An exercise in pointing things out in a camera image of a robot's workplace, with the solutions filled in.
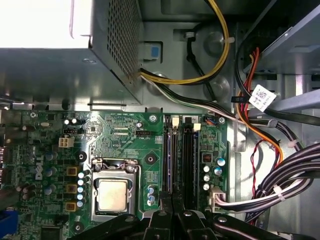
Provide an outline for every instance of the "blue connector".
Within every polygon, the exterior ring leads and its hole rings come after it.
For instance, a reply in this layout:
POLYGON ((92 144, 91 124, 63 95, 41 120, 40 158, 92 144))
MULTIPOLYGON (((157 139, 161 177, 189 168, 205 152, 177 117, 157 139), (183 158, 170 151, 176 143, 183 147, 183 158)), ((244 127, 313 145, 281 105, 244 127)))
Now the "blue connector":
POLYGON ((18 230, 18 212, 0 211, 0 239, 7 234, 13 235, 18 230))

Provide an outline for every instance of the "green circuit board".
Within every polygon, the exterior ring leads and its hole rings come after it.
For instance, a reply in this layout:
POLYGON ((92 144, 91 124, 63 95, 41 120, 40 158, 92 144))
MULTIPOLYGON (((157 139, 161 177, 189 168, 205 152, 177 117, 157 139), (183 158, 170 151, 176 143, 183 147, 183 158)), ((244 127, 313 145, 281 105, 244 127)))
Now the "green circuit board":
MULTIPOLYGON (((90 169, 90 159, 94 156, 136 160, 141 166, 141 175, 137 175, 140 184, 136 185, 135 214, 141 218, 142 212, 158 209, 158 193, 164 179, 164 117, 164 113, 98 111, 6 111, 2 114, 7 151, 2 168, 7 175, 1 188, 12 189, 24 183, 35 186, 31 197, 24 199, 24 193, 20 194, 20 201, 13 206, 19 212, 18 232, 4 239, 67 239, 100 224, 90 216, 90 184, 81 207, 76 206, 78 193, 69 191, 70 186, 78 187, 77 173, 90 169), (66 124, 66 120, 73 119, 80 123, 66 124), (72 146, 61 147, 60 138, 72 140, 72 146), (79 161, 79 153, 83 152, 87 157, 85 162, 79 161), (150 156, 155 158, 154 162, 148 162, 150 156), (149 198, 150 186, 155 189, 153 201, 149 198), (48 189, 52 190, 50 194, 46 194, 48 189)), ((201 123, 197 133, 197 209, 204 211, 208 206, 204 184, 227 190, 228 163, 220 167, 221 174, 214 172, 216 159, 227 159, 227 124, 208 125, 203 121, 204 115, 196 117, 201 123), (210 155, 210 161, 204 160, 205 154, 210 155), (210 172, 203 171, 205 166, 210 172), (207 174, 209 181, 204 180, 207 174)), ((178 131, 181 133, 178 146, 182 148, 183 124, 178 131)), ((178 161, 184 161, 181 149, 178 161)))

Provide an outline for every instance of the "white connector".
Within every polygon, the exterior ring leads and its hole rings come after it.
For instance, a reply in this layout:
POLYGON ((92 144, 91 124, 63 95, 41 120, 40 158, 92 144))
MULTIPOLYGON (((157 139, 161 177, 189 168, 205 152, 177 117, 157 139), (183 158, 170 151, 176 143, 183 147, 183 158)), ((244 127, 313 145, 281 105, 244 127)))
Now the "white connector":
POLYGON ((174 129, 178 128, 179 127, 179 117, 173 117, 172 118, 172 127, 174 129))
POLYGON ((73 148, 75 145, 74 137, 60 137, 59 148, 73 148))
POLYGON ((201 130, 201 123, 194 123, 193 124, 193 131, 199 132, 201 130))
POLYGON ((209 206, 211 207, 212 213, 221 213, 222 209, 217 205, 216 197, 222 200, 226 200, 226 194, 219 187, 211 187, 209 190, 209 206))

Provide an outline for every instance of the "dell logo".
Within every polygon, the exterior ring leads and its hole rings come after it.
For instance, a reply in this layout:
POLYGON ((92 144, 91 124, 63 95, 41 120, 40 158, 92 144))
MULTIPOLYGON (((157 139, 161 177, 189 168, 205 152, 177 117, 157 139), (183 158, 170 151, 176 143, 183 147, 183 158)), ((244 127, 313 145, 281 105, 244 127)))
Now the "dell logo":
POLYGON ((44 165, 44 156, 36 158, 36 168, 35 168, 35 180, 42 180, 43 179, 43 165, 44 165))

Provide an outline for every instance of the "barcode label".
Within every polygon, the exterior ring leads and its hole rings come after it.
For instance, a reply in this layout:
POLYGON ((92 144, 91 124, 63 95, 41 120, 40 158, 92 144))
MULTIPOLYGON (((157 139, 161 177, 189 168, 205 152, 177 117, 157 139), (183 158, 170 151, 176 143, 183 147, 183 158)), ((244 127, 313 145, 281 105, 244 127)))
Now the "barcode label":
POLYGON ((267 107, 275 100, 277 95, 265 89, 261 85, 257 85, 252 92, 252 96, 249 99, 249 103, 264 112, 267 107))

